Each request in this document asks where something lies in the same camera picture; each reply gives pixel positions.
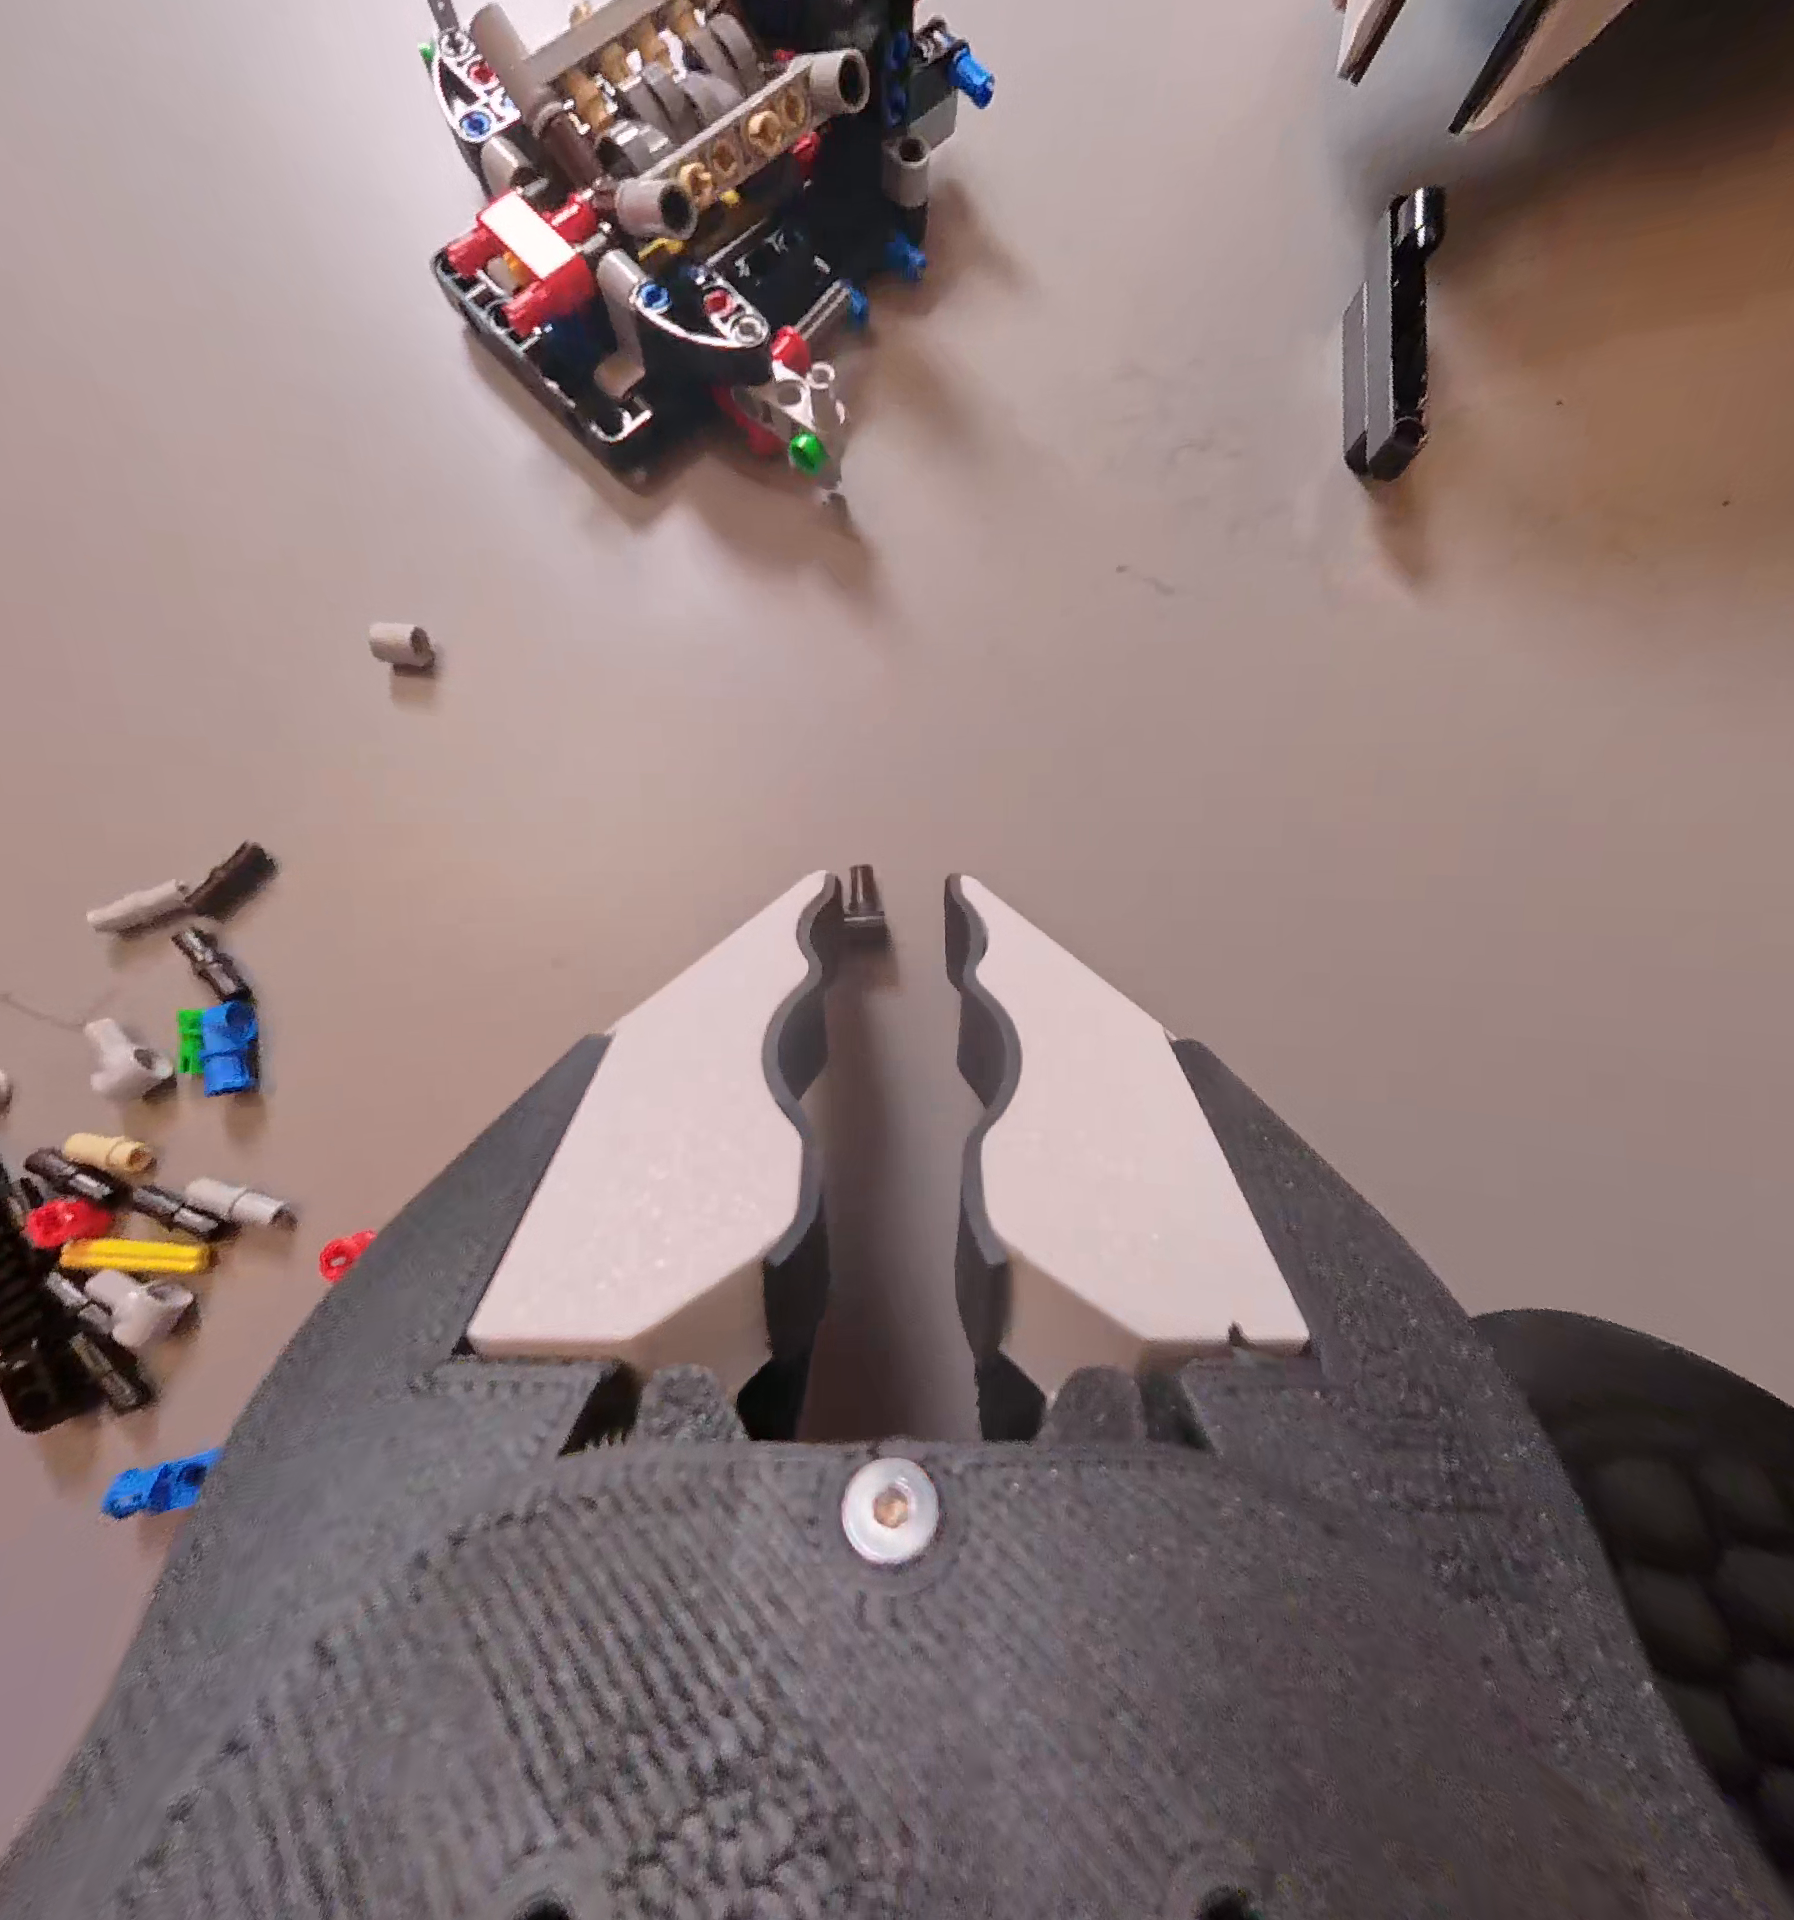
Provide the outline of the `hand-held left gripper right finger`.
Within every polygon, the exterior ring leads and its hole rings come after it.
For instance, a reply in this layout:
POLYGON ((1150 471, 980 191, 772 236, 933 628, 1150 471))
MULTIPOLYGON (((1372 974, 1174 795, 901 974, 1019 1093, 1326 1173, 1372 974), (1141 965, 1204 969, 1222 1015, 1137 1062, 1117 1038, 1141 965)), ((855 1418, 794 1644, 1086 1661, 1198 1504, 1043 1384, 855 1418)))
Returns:
POLYGON ((1311 1327, 1180 1045, 977 875, 945 881, 958 1069, 980 1115, 958 1188, 958 1311, 980 1372, 1056 1396, 1311 1327))

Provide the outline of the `lego engine assembly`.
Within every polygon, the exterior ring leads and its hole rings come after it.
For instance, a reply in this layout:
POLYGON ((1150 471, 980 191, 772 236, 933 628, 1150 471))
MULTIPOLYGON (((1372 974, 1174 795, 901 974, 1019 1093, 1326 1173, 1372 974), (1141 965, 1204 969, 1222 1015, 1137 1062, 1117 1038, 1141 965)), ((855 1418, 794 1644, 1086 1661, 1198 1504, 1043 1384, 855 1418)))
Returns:
POLYGON ((420 55, 484 188, 429 279, 599 464, 724 419, 825 504, 830 342, 927 270, 933 157, 998 76, 918 2, 434 2, 420 55))

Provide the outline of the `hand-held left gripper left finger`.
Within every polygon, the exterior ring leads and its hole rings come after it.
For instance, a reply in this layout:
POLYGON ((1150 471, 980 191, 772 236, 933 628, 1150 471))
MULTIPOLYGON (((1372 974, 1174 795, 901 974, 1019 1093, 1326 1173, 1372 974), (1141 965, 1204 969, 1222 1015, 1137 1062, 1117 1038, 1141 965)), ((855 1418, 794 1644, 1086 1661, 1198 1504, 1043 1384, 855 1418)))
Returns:
POLYGON ((478 1355, 811 1354, 839 945, 842 878, 815 869, 614 1021, 468 1319, 478 1355))

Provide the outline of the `black padded chair seat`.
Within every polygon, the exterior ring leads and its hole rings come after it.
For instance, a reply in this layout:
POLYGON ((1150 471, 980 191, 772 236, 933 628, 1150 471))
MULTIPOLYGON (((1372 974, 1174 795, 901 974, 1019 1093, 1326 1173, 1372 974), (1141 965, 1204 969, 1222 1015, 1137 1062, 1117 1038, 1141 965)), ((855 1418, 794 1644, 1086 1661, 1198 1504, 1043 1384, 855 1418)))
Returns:
POLYGON ((1477 1327, 1578 1489, 1657 1692, 1794 1907, 1794 1406, 1603 1318, 1477 1327))

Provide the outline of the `black lego beam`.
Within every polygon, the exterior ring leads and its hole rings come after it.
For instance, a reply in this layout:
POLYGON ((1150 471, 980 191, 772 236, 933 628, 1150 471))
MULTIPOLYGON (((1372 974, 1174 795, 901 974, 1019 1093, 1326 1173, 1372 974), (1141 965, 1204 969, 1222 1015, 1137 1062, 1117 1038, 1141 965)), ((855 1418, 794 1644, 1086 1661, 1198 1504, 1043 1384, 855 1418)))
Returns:
POLYGON ((1447 236, 1447 188, 1392 196, 1341 316, 1341 456, 1365 482, 1399 480, 1427 441, 1432 258, 1447 236))

